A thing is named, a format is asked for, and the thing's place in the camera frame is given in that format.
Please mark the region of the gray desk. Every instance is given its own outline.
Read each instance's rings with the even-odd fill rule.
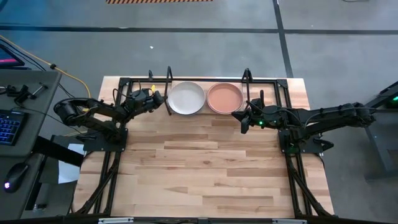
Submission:
[[[13,85],[20,89],[25,84],[29,87],[29,91],[33,92],[40,86],[39,82],[46,84],[49,87],[48,90],[41,92],[36,100],[26,100],[23,104],[26,108],[43,113],[47,113],[60,79],[61,75],[56,72],[0,70],[0,85]],[[13,98],[0,95],[0,109],[10,110],[14,107],[16,105]],[[24,112],[29,113],[29,117],[17,144],[15,146],[0,145],[0,181],[2,182],[9,169],[14,164],[23,162],[30,153],[45,118],[44,114],[34,111]],[[30,165],[28,173],[17,192],[8,194],[0,189],[0,220],[13,220],[21,217],[43,158],[42,155],[34,155],[28,160]]]

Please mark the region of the gray floor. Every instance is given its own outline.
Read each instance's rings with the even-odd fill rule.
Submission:
[[[398,29],[398,1],[280,0],[286,29]],[[0,24],[116,27],[276,28],[271,0],[106,5],[100,0],[10,1]],[[65,33],[7,31],[2,35],[83,79],[93,97],[104,75],[286,77],[277,34]],[[295,78],[304,78],[312,108],[367,102],[397,81],[398,35],[287,35]],[[76,96],[77,82],[62,78]],[[64,98],[57,92],[54,102]],[[74,132],[46,119],[43,136]],[[378,170],[364,130],[325,134],[335,147],[325,153],[335,212],[344,218],[398,222],[398,182],[366,183]]]

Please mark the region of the wooden table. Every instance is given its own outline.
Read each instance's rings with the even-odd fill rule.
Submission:
[[[112,89],[117,88],[119,78],[104,77],[100,99],[113,102]],[[309,109],[303,79],[288,79],[288,84],[292,106]],[[164,87],[156,84],[161,93]],[[275,104],[270,85],[250,87],[251,98],[258,97],[263,89],[266,104]],[[232,116],[214,114],[206,108],[194,116],[169,116],[164,105],[151,114],[135,117],[127,128],[129,137],[121,157],[112,215],[294,216],[285,158],[280,153],[276,130],[251,127],[243,135],[239,121]],[[103,152],[92,153],[82,165],[75,209],[97,187],[103,156]],[[333,213],[321,161],[314,155],[303,154],[303,164],[308,187],[324,208]],[[298,197],[304,211],[300,190]]]

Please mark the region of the keyboard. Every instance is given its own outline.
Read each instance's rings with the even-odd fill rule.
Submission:
[[[20,111],[0,110],[0,144],[15,145],[25,117]]]

